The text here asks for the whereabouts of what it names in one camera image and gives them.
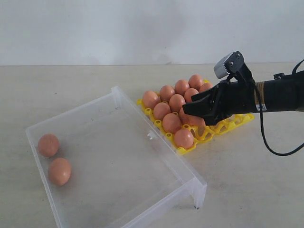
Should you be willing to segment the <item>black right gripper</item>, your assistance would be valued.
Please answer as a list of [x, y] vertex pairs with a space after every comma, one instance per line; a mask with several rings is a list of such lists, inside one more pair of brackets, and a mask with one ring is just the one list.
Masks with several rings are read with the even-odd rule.
[[193, 95], [182, 106], [185, 114], [216, 125], [233, 114], [256, 113], [254, 79], [246, 65], [216, 65], [214, 73], [223, 80], [212, 88]]

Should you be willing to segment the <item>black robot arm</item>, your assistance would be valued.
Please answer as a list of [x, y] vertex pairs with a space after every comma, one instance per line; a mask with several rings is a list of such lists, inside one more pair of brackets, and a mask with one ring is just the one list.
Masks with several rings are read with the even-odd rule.
[[211, 89], [192, 96], [183, 111], [204, 119], [206, 125], [234, 114], [303, 111], [304, 73], [275, 74], [273, 80], [255, 82], [248, 67], [228, 74]]

